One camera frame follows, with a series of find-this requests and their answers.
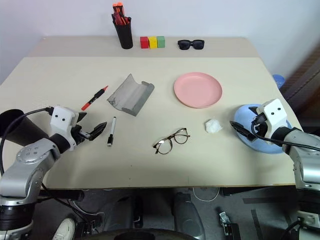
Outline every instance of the red block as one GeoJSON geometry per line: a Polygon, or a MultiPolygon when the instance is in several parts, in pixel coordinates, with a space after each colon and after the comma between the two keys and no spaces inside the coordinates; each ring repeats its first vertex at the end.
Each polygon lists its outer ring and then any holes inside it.
{"type": "Polygon", "coordinates": [[[149,48],[149,41],[147,36],[141,36],[140,37],[140,44],[142,49],[148,49],[149,48]]]}

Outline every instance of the white wall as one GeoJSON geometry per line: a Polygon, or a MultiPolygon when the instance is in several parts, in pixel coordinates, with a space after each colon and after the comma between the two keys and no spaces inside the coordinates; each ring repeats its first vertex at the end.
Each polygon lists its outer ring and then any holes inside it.
{"type": "MultiPolygon", "coordinates": [[[[115,35],[111,0],[0,0],[0,83],[41,36],[115,35]]],[[[124,0],[136,36],[241,36],[288,77],[320,41],[320,0],[124,0]]]]}

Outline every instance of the eyeglasses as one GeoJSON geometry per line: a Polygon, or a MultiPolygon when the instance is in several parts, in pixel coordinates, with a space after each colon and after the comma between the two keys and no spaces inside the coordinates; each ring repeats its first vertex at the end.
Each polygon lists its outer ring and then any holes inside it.
{"type": "Polygon", "coordinates": [[[179,48],[181,50],[188,50],[190,48],[190,46],[193,46],[194,49],[200,50],[200,49],[204,48],[205,41],[204,40],[200,40],[200,39],[193,40],[193,41],[190,41],[190,40],[179,40],[178,41],[178,45],[179,45],[179,48]]]}
{"type": "Polygon", "coordinates": [[[153,147],[156,149],[155,154],[160,153],[165,155],[170,153],[172,149],[172,141],[171,141],[172,138],[174,138],[174,140],[178,144],[185,144],[189,137],[190,135],[188,135],[187,129],[181,128],[178,131],[176,131],[174,134],[171,134],[170,136],[161,139],[155,145],[153,145],[153,147]]]}

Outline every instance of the yellow block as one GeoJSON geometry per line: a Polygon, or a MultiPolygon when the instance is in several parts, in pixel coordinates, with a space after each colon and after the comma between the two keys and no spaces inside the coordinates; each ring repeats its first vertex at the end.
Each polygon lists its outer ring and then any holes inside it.
{"type": "Polygon", "coordinates": [[[156,36],[148,36],[148,40],[149,40],[149,48],[156,49],[158,47],[156,36]]]}

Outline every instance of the red marker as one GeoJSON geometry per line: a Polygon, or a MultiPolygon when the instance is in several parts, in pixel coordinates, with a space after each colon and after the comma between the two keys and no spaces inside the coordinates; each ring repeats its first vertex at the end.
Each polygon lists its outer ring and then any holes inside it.
{"type": "Polygon", "coordinates": [[[82,108],[81,110],[84,111],[87,109],[87,107],[89,107],[96,99],[98,99],[102,94],[105,93],[106,89],[108,86],[106,86],[105,88],[100,89],[94,96],[93,98],[90,99],[90,101],[88,101],[82,108]]]}

